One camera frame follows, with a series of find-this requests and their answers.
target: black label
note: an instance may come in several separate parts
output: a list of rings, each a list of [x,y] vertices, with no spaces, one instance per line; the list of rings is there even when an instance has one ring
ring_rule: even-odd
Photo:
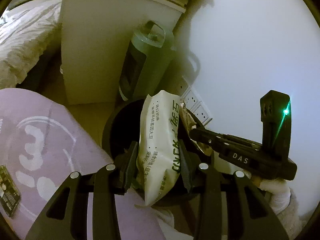
[[[20,192],[7,168],[0,166],[0,203],[9,217],[12,217],[20,200]]]

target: white wall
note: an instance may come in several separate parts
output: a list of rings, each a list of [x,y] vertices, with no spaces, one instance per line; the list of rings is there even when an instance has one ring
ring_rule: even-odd
[[[303,0],[194,0],[176,32],[172,71],[213,115],[209,129],[261,142],[260,98],[292,99],[290,183],[300,214],[320,199],[320,29]]]

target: bed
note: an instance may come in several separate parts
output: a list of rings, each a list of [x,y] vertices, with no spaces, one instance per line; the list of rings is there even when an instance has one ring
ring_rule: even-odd
[[[32,0],[4,13],[0,27],[0,89],[35,91],[60,49],[62,0]]]

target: yellow floor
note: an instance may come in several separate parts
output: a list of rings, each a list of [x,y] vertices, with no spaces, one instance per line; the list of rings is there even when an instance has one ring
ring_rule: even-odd
[[[101,145],[104,125],[114,110],[114,103],[69,105],[63,75],[60,73],[60,57],[58,54],[51,60],[37,92],[58,104],[64,105],[96,143]]]

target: food packet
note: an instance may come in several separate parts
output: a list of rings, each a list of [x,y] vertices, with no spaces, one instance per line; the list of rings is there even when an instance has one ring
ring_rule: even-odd
[[[136,164],[146,206],[164,197],[180,175],[179,104],[179,96],[161,90],[153,97],[148,95],[142,108]]]

